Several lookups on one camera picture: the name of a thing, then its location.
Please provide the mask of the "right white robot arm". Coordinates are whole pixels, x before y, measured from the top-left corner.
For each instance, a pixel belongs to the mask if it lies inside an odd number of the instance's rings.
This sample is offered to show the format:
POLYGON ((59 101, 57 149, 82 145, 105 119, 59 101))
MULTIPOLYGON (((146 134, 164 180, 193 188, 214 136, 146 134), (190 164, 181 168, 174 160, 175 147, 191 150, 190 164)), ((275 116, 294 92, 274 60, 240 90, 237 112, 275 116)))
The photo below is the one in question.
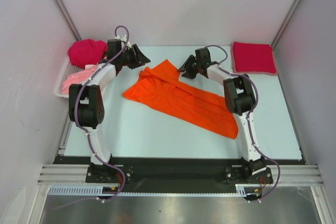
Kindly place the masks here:
POLYGON ((248 75, 229 72, 222 63, 212 61, 209 49, 203 47, 196 49, 195 55, 190 55, 178 72, 188 79, 201 74, 223 86, 226 108, 239 121, 239 132, 243 135, 241 174, 245 181, 254 183, 266 170, 265 156, 259 149, 254 127, 254 109, 259 96, 248 75))

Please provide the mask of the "orange t shirt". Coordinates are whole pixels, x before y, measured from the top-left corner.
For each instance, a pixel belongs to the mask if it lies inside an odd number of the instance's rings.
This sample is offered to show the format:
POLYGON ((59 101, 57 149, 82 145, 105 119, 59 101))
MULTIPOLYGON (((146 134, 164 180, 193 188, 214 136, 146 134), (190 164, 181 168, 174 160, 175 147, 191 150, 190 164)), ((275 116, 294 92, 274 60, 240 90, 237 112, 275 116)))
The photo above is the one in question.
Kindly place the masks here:
POLYGON ((177 68, 164 60, 142 70, 123 97, 234 140, 238 125, 224 97, 189 86, 179 77, 177 68))

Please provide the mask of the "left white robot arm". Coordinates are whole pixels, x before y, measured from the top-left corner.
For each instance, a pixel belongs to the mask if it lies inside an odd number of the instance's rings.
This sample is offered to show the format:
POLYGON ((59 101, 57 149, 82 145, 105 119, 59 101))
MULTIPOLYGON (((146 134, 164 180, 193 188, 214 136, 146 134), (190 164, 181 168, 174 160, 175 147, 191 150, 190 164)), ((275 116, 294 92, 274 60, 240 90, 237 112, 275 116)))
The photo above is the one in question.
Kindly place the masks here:
POLYGON ((103 90, 123 67, 136 69, 150 62, 137 44, 130 44, 127 39, 110 39, 96 70, 81 84, 70 85, 69 118, 83 131, 88 142, 90 178, 98 175, 103 181, 110 182, 120 172, 111 163, 112 154, 100 128, 105 113, 103 90))

